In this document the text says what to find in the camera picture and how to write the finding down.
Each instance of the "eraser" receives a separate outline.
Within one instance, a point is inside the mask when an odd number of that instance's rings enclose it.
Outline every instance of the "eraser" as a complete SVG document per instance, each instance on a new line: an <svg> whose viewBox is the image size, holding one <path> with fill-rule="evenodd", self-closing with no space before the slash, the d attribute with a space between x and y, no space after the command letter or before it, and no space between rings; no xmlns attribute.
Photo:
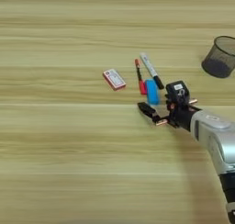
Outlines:
<svg viewBox="0 0 235 224"><path fill-rule="evenodd" d="M160 103L160 99L157 84L153 80L146 80L145 86L147 90L148 103L151 105L158 105Z"/></svg>
<svg viewBox="0 0 235 224"><path fill-rule="evenodd" d="M113 88L113 90L118 90L126 86L125 81L114 69L110 69L108 71L103 72L103 76L110 84L110 86Z"/></svg>

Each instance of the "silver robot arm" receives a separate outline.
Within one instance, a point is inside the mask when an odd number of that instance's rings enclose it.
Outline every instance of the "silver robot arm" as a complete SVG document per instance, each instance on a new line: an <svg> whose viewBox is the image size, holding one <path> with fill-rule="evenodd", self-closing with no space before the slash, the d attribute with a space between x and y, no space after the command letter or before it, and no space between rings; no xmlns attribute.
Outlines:
<svg viewBox="0 0 235 224"><path fill-rule="evenodd" d="M235 123L200 110L190 132L209 152L227 198L230 223L235 223Z"/></svg>
<svg viewBox="0 0 235 224"><path fill-rule="evenodd" d="M160 117L144 102L138 103L140 111L157 126L189 131L208 150L228 202L229 221L235 224L235 123L193 106L183 81L167 84L166 91L168 116Z"/></svg>

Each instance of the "wood grain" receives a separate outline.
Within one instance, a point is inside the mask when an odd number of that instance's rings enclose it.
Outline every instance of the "wood grain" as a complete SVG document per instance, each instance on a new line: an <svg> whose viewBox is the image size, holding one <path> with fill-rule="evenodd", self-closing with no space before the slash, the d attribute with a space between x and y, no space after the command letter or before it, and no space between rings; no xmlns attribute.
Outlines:
<svg viewBox="0 0 235 224"><path fill-rule="evenodd" d="M0 223L228 223L207 152L138 111L133 60L146 51L166 84L235 120L234 73L200 67L213 38L234 36L234 12L234 0L0 0ZM110 68L126 89L110 89Z"/></svg>

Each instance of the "pen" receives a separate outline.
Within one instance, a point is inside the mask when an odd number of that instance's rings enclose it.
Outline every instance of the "pen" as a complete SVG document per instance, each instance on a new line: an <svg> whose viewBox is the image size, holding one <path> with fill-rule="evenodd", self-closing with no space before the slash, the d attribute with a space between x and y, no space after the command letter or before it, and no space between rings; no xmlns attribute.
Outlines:
<svg viewBox="0 0 235 224"><path fill-rule="evenodd" d="M142 77L141 77L141 73L140 73L140 63L139 63L139 60L136 59L135 60L135 64L136 64L136 71L137 71L137 75L138 75L138 79L139 79L139 87L140 87L140 93L142 95L146 95L147 92L146 92L146 87L145 87L145 84L142 80Z"/></svg>
<svg viewBox="0 0 235 224"><path fill-rule="evenodd" d="M148 71L149 71L151 77L153 78L153 80L155 81L155 83L158 85L159 89L163 89L163 88L164 88L164 85L163 85L161 79L159 78L157 72L155 71L153 65L151 64L149 58L147 57L147 55L146 55L144 52L142 52L142 53L140 54L140 57L141 57L141 59L142 59L144 65L145 65L145 67L148 69Z"/></svg>

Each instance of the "black mesh pencil cup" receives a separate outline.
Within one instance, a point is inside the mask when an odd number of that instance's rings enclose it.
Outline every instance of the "black mesh pencil cup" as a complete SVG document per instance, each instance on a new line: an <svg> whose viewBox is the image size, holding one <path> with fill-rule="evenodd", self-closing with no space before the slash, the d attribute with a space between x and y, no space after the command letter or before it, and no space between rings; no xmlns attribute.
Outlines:
<svg viewBox="0 0 235 224"><path fill-rule="evenodd" d="M209 54L202 61L203 69L217 77L229 77L235 68L235 38L221 36L214 40Z"/></svg>

